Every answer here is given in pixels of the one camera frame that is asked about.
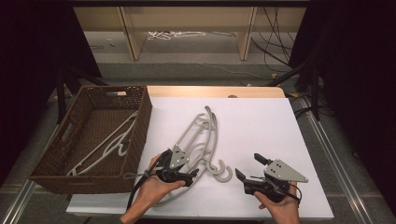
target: human hand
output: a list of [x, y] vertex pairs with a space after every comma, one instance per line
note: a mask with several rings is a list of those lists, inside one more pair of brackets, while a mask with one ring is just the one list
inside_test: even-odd
[[[158, 154], [151, 159], [148, 167], [161, 156]], [[179, 180], [174, 183], [165, 183], [156, 175], [151, 175], [140, 187], [132, 206], [120, 217], [123, 223], [132, 224], [141, 218], [154, 204], [158, 203], [166, 194], [174, 189], [183, 187], [186, 183]]]
[[[290, 189], [289, 193], [292, 195], [296, 195], [297, 193], [297, 182], [290, 181]], [[254, 192], [254, 196], [262, 203], [259, 208], [264, 209], [267, 208], [271, 213], [271, 216], [274, 218], [276, 223], [281, 224], [296, 224], [300, 223], [299, 213], [298, 213], [298, 203], [296, 200], [291, 197], [286, 197], [280, 203], [274, 203], [268, 199], [264, 194], [256, 191]]]

